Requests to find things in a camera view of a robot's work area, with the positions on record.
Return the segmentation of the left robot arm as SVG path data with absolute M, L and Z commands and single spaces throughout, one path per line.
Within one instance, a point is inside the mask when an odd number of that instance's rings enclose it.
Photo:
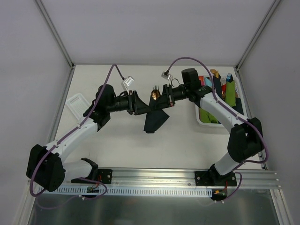
M 110 120 L 112 112 L 127 111 L 131 115 L 150 112 L 136 91 L 116 96 L 113 86 L 99 87 L 91 106 L 80 118 L 79 123 L 68 133 L 45 146 L 35 145 L 30 151 L 26 175 L 30 185 L 37 183 L 52 192 L 64 181 L 84 179 L 93 183 L 98 179 L 98 165 L 88 158 L 67 163 L 67 157 L 89 136 L 97 133 Z

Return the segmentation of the dark navy paper napkin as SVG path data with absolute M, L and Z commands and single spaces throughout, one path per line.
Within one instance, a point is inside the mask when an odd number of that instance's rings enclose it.
M 147 134 L 153 134 L 169 119 L 169 115 L 163 109 L 154 109 L 154 101 L 149 103 L 149 106 L 151 111 L 146 113 L 143 130 Z

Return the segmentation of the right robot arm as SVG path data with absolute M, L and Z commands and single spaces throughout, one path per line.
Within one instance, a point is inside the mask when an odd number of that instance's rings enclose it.
M 249 119 L 232 109 L 209 86 L 202 86 L 195 68 L 181 72 L 183 84 L 178 87 L 164 85 L 160 97 L 152 102 L 152 112 L 173 107 L 176 101 L 188 99 L 198 108 L 211 113 L 229 132 L 227 153 L 208 171 L 195 173 L 197 185 L 223 186 L 233 176 L 233 171 L 249 158 L 265 149 L 262 125 L 259 119 Z

